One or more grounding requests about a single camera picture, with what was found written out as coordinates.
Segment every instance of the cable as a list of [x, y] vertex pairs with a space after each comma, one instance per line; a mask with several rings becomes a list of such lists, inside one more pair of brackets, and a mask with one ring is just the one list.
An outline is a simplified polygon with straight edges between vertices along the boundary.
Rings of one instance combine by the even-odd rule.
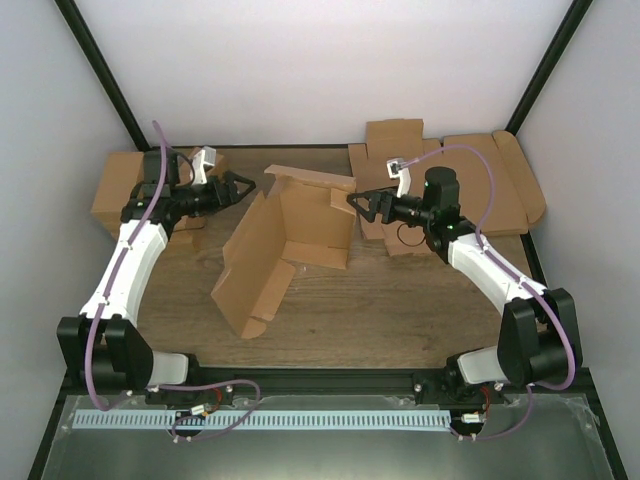
[[193, 168], [193, 160], [191, 160], [182, 152], [176, 151], [176, 154], [182, 159], [183, 162], [189, 165], [189, 168], [191, 169], [191, 179], [189, 180], [189, 182], [185, 183], [184, 185], [178, 185], [176, 188], [189, 188], [191, 187], [191, 185], [193, 185], [193, 181], [196, 179], [196, 170]]
[[[421, 157], [416, 157], [413, 160], [401, 163], [400, 167], [403, 169], [408, 168], [411, 165], [415, 165], [416, 163], [426, 160], [427, 158], [437, 155], [438, 153], [442, 153], [442, 152], [446, 152], [447, 150], [454, 150], [454, 149], [464, 149], [474, 153], [476, 157], [478, 157], [482, 161], [482, 164], [484, 165], [484, 168], [486, 169], [487, 174], [489, 175], [489, 185], [490, 185], [489, 203], [487, 204], [487, 208], [485, 209], [484, 214], [482, 215], [482, 218], [480, 219], [480, 221], [478, 222], [478, 225], [476, 226], [476, 232], [475, 232], [476, 241], [478, 242], [478, 245], [480, 246], [480, 248], [484, 250], [484, 247], [485, 245], [488, 245], [488, 242], [485, 244], [485, 242], [483, 241], [481, 229], [484, 223], [487, 221], [487, 218], [489, 218], [489, 214], [493, 209], [493, 202], [495, 200], [495, 194], [496, 194], [496, 184], [495, 184], [495, 179], [493, 177], [493, 172], [491, 171], [491, 167], [489, 166], [489, 162], [478, 150], [476, 150], [475, 148], [469, 145], [463, 145], [463, 144], [447, 145], [444, 147], [440, 147], [436, 150], [433, 150], [429, 153], [426, 153]], [[487, 254], [487, 257], [495, 265], [498, 266], [498, 268], [500, 268], [502, 271], [504, 271], [507, 275], [509, 275], [514, 280], [520, 282], [520, 276], [514, 273], [507, 265], [505, 265], [504, 262], [502, 262], [498, 257], [496, 257], [491, 252], [491, 250], [486, 249], [485, 253]], [[562, 324], [560, 323], [558, 316], [555, 314], [551, 306], [549, 306], [547, 301], [538, 292], [536, 292], [536, 290], [527, 282], [521, 282], [521, 285], [522, 285], [522, 288], [524, 288], [528, 293], [530, 293], [533, 296], [533, 298], [540, 304], [542, 309], [545, 311], [545, 313], [551, 320], [551, 323], [553, 323], [554, 328], [558, 332], [558, 336], [560, 337], [562, 346], [564, 347], [564, 350], [567, 354], [567, 378], [564, 380], [564, 382], [562, 382], [559, 385], [554, 385], [547, 382], [537, 382], [537, 383], [538, 385], [548, 388], [550, 390], [564, 390], [573, 383], [573, 379], [575, 378], [575, 373], [576, 373], [576, 360], [573, 354], [573, 349], [571, 348], [571, 344], [569, 343], [569, 338], [567, 337], [567, 333], [564, 331], [564, 328], [562, 328]]]
[[113, 268], [111, 269], [111, 273], [109, 274], [109, 278], [107, 279], [107, 283], [105, 284], [105, 287], [104, 287], [104, 292], [103, 292], [104, 302], [98, 304], [96, 313], [93, 317], [93, 320], [91, 320], [91, 325], [89, 326], [89, 334], [87, 335], [87, 347], [84, 352], [84, 376], [85, 376], [85, 383], [87, 384], [87, 392], [89, 393], [89, 397], [91, 398], [93, 405], [98, 410], [101, 410], [103, 412], [107, 412], [112, 408], [114, 408], [115, 406], [122, 403], [122, 401], [127, 398], [128, 394], [121, 393], [120, 396], [116, 399], [116, 401], [113, 404], [102, 403], [102, 401], [98, 397], [98, 393], [96, 392], [96, 388], [93, 383], [93, 344], [96, 341], [96, 335], [98, 332], [100, 319], [104, 312], [104, 308], [107, 305], [106, 302], [108, 302], [109, 300], [109, 295], [111, 295], [111, 289], [113, 288], [113, 285], [116, 281], [116, 277], [118, 276], [118, 272], [120, 271], [122, 262], [124, 262], [124, 258], [127, 256], [127, 252], [133, 246], [133, 242], [138, 237], [138, 234], [142, 230], [142, 227], [144, 226], [144, 224], [147, 222], [147, 220], [149, 220], [149, 216], [151, 216], [151, 212], [153, 212], [153, 209], [158, 203], [158, 199], [160, 198], [162, 187], [164, 185], [164, 181], [167, 175], [167, 148], [168, 148], [167, 140], [164, 137], [162, 128], [160, 127], [158, 122], [156, 122], [155, 120], [153, 121], [153, 128], [156, 130], [156, 132], [158, 133], [158, 136], [160, 137], [161, 165], [160, 165], [160, 179], [158, 181], [158, 186], [156, 187], [156, 190], [153, 193], [153, 197], [151, 198], [149, 205], [147, 206], [146, 210], [142, 214], [142, 217], [140, 218], [138, 225], [133, 230], [133, 232], [131, 232], [131, 235], [127, 239], [127, 244], [129, 248], [123, 248], [120, 251], [118, 258], [116, 258], [115, 263], [113, 264]]
[[[215, 433], [211, 433], [209, 435], [198, 435], [197, 437], [186, 437], [186, 439], [184, 439], [183, 441], [187, 441], [187, 442], [191, 442], [191, 441], [200, 441], [200, 440], [209, 440], [211, 438], [216, 438], [216, 437], [221, 437], [222, 435], [226, 435], [227, 433], [231, 432], [234, 428], [236, 428], [238, 425], [240, 425], [242, 422], [244, 422], [247, 418], [249, 418], [249, 416], [256, 411], [256, 409], [258, 408], [258, 405], [260, 404], [260, 398], [261, 398], [261, 392], [260, 392], [260, 386], [254, 382], [253, 380], [244, 380], [244, 379], [239, 379], [239, 380], [229, 380], [226, 382], [219, 382], [219, 383], [212, 383], [210, 385], [201, 385], [201, 386], [197, 386], [197, 387], [190, 387], [190, 386], [184, 386], [184, 385], [159, 385], [158, 388], [162, 389], [162, 390], [172, 390], [172, 391], [177, 391], [177, 392], [197, 392], [197, 391], [201, 391], [201, 390], [211, 390], [211, 389], [216, 389], [216, 388], [222, 388], [222, 387], [226, 387], [228, 385], [249, 385], [251, 387], [254, 388], [254, 390], [256, 391], [256, 400], [255, 403], [251, 406], [251, 408], [249, 408], [249, 410], [247, 410], [245, 412], [244, 415], [242, 415], [238, 420], [236, 420], [235, 422], [233, 422], [231, 425], [229, 425], [228, 427], [225, 427], [224, 429], [215, 432]], [[180, 437], [177, 432], [176, 432], [176, 427], [182, 423], [185, 422], [189, 419], [192, 418], [199, 418], [197, 415], [188, 415], [186, 417], [182, 417], [179, 420], [177, 420], [171, 427], [171, 435], [173, 436], [173, 441], [175, 443], [178, 443], [180, 441], [180, 439], [182, 437]]]
[[398, 237], [398, 240], [400, 240], [400, 243], [402, 243], [403, 245], [406, 245], [407, 247], [419, 247], [420, 245], [422, 245], [426, 240], [427, 237], [426, 235], [424, 237], [422, 237], [422, 240], [420, 240], [420, 243], [416, 243], [415, 245], [411, 245], [410, 243], [405, 242], [404, 240], [402, 240], [402, 238], [400, 238], [400, 229], [403, 226], [409, 226], [404, 222], [401, 222], [400, 225], [398, 225], [398, 230], [396, 230], [396, 237]]
[[473, 442], [482, 442], [485, 440], [495, 440], [497, 438], [506, 437], [507, 435], [510, 435], [520, 430], [520, 428], [522, 428], [522, 426], [525, 423], [527, 423], [527, 420], [529, 420], [529, 417], [531, 416], [531, 412], [533, 411], [533, 392], [531, 391], [531, 386], [527, 385], [525, 388], [527, 389], [527, 399], [528, 399], [527, 411], [524, 413], [524, 416], [518, 421], [518, 423], [516, 423], [513, 427], [507, 428], [506, 430], [499, 433], [486, 435], [484, 437], [476, 437], [474, 435], [471, 435], [471, 436], [461, 435], [460, 433], [456, 432], [456, 430], [453, 427], [449, 427], [451, 433], [456, 437], [458, 437], [458, 440], [463, 440], [466, 438]]
[[486, 418], [488, 420], [489, 419], [489, 408], [491, 407], [491, 397], [489, 396], [489, 389], [487, 387], [482, 387], [480, 389], [480, 391], [484, 395], [484, 400], [485, 400], [484, 414], [485, 414], [485, 416], [486, 416]]

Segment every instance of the folded cardboard piece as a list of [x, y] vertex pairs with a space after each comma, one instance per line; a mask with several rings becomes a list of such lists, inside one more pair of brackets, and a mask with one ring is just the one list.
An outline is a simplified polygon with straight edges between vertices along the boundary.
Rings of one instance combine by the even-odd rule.
[[276, 181], [259, 192], [222, 248], [224, 271], [211, 292], [242, 338], [254, 338], [273, 319], [293, 279], [285, 260], [347, 268], [355, 212], [352, 177], [271, 165]]
[[[456, 135], [438, 139], [422, 139], [422, 120], [395, 119], [368, 122], [366, 143], [349, 145], [349, 160], [357, 191], [397, 186], [389, 179], [386, 162], [392, 158], [411, 160], [447, 145], [463, 144], [477, 149], [487, 159], [495, 180], [495, 201], [483, 231], [487, 235], [523, 234], [542, 218], [546, 203], [540, 186], [522, 153], [516, 138], [508, 132]], [[477, 223], [489, 201], [489, 176], [484, 165], [471, 151], [452, 149], [436, 154], [409, 168], [410, 195], [422, 196], [424, 174], [434, 166], [456, 171], [460, 182], [462, 215]], [[384, 240], [389, 255], [429, 253], [421, 243], [420, 228], [400, 228], [401, 223], [382, 225], [380, 217], [368, 223], [360, 219], [367, 240]]]
[[[196, 148], [188, 155], [189, 158], [198, 153]], [[120, 232], [120, 214], [122, 208], [129, 201], [133, 187], [143, 179], [142, 152], [116, 152], [108, 156], [102, 172], [100, 184], [93, 200], [91, 213], [117, 239]], [[215, 166], [207, 171], [207, 176], [221, 176], [228, 169], [228, 164], [222, 155], [216, 155]], [[189, 181], [191, 169], [189, 165], [180, 165], [180, 181]], [[199, 238], [195, 230], [206, 225], [206, 217], [183, 218], [174, 227], [171, 240], [167, 248], [176, 245], [189, 245], [199, 249]]]

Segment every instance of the white bracket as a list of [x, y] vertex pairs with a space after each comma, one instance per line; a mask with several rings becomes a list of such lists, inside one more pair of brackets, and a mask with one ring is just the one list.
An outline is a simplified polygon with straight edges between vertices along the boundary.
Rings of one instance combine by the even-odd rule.
[[[502, 315], [505, 304], [516, 297], [522, 299], [531, 298], [532, 295], [524, 289], [522, 282], [526, 282], [540, 295], [544, 294], [546, 287], [531, 280], [524, 273], [520, 272], [507, 259], [500, 255], [482, 235], [484, 248], [478, 245], [474, 233], [458, 237], [455, 242], [449, 244], [449, 263], [456, 270], [464, 273], [475, 285], [491, 300], [493, 306]], [[487, 256], [490, 251], [495, 257], [500, 259], [515, 275], [518, 280], [514, 280], [498, 267]]]
[[[151, 270], [158, 257], [167, 246], [167, 234], [162, 225], [145, 223], [133, 245], [129, 247], [131, 232], [138, 225], [139, 220], [130, 220], [120, 225], [120, 237], [98, 288], [89, 301], [80, 310], [81, 315], [94, 318], [98, 306], [106, 303], [102, 318], [121, 315], [135, 327], [138, 323], [138, 308], [142, 294], [147, 286]], [[105, 302], [104, 291], [111, 272], [118, 263], [118, 257], [123, 249], [129, 250], [121, 262], [116, 275], [108, 302]]]
[[387, 172], [389, 173], [389, 178], [397, 178], [400, 180], [398, 193], [396, 194], [398, 198], [402, 195], [408, 194], [409, 188], [411, 188], [411, 174], [409, 173], [408, 168], [401, 168], [401, 161], [401, 158], [394, 158], [387, 161]]
[[191, 160], [195, 178], [193, 185], [205, 185], [207, 183], [207, 175], [205, 167], [215, 167], [216, 165], [216, 149], [211, 147], [202, 147]]

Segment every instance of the connector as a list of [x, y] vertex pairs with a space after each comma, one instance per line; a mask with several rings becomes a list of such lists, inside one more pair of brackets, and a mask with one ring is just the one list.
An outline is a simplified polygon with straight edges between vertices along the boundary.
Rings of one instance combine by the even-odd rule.
[[194, 416], [203, 416], [206, 417], [207, 415], [209, 415], [209, 413], [211, 413], [211, 411], [213, 410], [213, 407], [211, 406], [210, 403], [203, 403], [201, 405], [196, 405], [195, 407], [189, 409], [189, 412], [191, 413], [191, 415]]
[[484, 423], [487, 416], [484, 413], [463, 413], [462, 423]]

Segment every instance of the black pole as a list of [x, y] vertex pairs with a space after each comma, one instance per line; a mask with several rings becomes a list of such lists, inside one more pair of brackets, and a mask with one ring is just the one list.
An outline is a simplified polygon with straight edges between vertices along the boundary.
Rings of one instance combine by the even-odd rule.
[[136, 148], [141, 152], [150, 150], [151, 147], [149, 142], [147, 142], [136, 118], [133, 116], [133, 112], [129, 108], [129, 104], [124, 98], [122, 91], [120, 91], [120, 87], [111, 73], [106, 60], [102, 56], [96, 41], [93, 39], [93, 36], [89, 31], [89, 27], [85, 23], [84, 18], [82, 18], [82, 14], [80, 13], [80, 10], [78, 10], [76, 2], [74, 0], [55, 1], [60, 13], [66, 20], [67, 25], [69, 25], [73, 36], [76, 37], [78, 45], [82, 48], [85, 57], [87, 57], [93, 71], [98, 76], [98, 80], [100, 80], [100, 83], [111, 100], [113, 107], [118, 112], [118, 115], [120, 115], [120, 119], [129, 132], [131, 140], [133, 140]]
[[573, 0], [573, 3], [567, 10], [560, 27], [556, 31], [556, 34], [553, 36], [547, 51], [545, 52], [538, 68], [536, 69], [533, 77], [531, 77], [531, 81], [527, 86], [527, 89], [524, 91], [516, 110], [513, 112], [509, 123], [507, 124], [507, 128], [505, 130], [513, 135], [518, 133], [520, 127], [524, 123], [525, 118], [529, 114], [531, 107], [535, 103], [538, 95], [542, 91], [545, 83], [547, 83], [547, 79], [551, 75], [554, 67], [560, 60], [564, 49], [567, 48], [571, 37], [575, 33], [578, 25], [582, 21], [585, 13], [589, 9], [593, 0]]

